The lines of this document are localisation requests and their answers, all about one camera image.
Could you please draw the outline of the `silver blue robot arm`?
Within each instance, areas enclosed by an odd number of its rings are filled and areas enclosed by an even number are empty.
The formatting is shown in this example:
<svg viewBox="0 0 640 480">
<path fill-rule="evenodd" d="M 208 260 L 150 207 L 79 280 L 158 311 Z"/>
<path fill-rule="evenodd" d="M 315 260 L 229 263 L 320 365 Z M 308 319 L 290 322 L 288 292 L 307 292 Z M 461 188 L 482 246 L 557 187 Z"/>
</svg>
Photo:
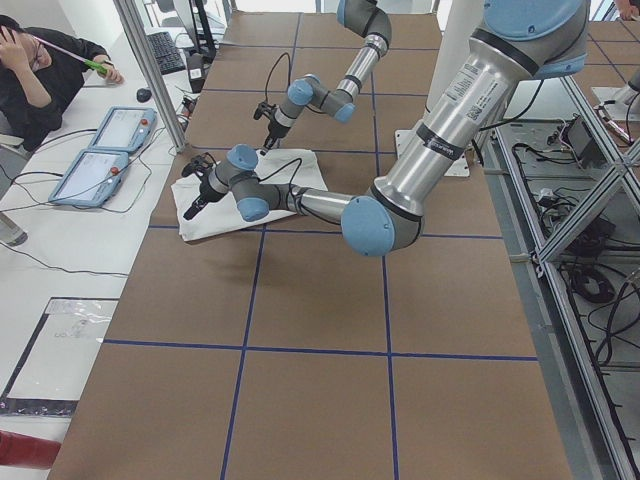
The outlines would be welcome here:
<svg viewBox="0 0 640 480">
<path fill-rule="evenodd" d="M 364 256 L 383 256 L 413 244 L 423 231 L 427 195 L 517 85 L 583 68 L 589 9 L 586 1 L 486 2 L 469 38 L 468 58 L 411 130 L 391 170 L 376 178 L 365 194 L 266 184 L 255 171 L 259 151 L 239 144 L 216 165 L 193 161 L 184 168 L 185 175 L 200 181 L 185 218 L 232 195 L 247 222 L 273 210 L 336 222 L 349 246 Z"/>
<path fill-rule="evenodd" d="M 387 54 L 392 40 L 391 22 L 375 1 L 341 1 L 336 18 L 343 27 L 362 37 L 364 45 L 335 89 L 327 88 L 317 76 L 306 74 L 287 87 L 281 103 L 263 101 L 258 104 L 254 118 L 266 117 L 269 120 L 261 154 L 266 154 L 287 136 L 306 108 L 313 107 L 341 123 L 348 122 L 355 112 L 355 99 L 365 81 Z"/>
</svg>

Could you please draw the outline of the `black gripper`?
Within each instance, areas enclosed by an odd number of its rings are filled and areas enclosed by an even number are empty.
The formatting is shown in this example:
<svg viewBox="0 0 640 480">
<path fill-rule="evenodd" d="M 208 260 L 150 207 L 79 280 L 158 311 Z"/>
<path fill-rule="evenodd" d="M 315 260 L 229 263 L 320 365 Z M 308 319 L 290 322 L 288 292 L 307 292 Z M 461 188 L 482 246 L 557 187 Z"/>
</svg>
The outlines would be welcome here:
<svg viewBox="0 0 640 480">
<path fill-rule="evenodd" d="M 183 167 L 182 178 L 195 175 L 200 181 L 199 195 L 184 212 L 185 220 L 192 220 L 207 204 L 217 203 L 223 198 L 223 194 L 216 190 L 209 180 L 209 175 L 215 170 L 214 164 L 215 162 L 207 159 L 205 155 L 196 155 Z"/>
<path fill-rule="evenodd" d="M 273 148 L 280 139 L 283 139 L 289 132 L 290 127 L 283 124 L 278 118 L 277 114 L 280 112 L 279 106 L 276 104 L 269 104 L 267 101 L 260 102 L 253 114 L 255 120 L 259 120 L 265 117 L 268 122 L 268 134 L 265 138 L 264 144 L 261 148 L 262 153 L 267 153 Z"/>
</svg>

